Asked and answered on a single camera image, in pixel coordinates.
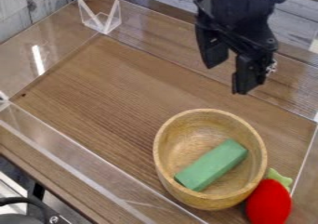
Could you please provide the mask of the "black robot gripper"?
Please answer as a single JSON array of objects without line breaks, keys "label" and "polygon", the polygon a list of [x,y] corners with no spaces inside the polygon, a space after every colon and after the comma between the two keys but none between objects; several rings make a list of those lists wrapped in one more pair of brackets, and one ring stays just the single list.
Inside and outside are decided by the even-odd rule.
[{"label": "black robot gripper", "polygon": [[246,95],[264,83],[274,65],[276,39],[268,25],[278,0],[192,0],[195,34],[207,69],[236,53],[232,93]]}]

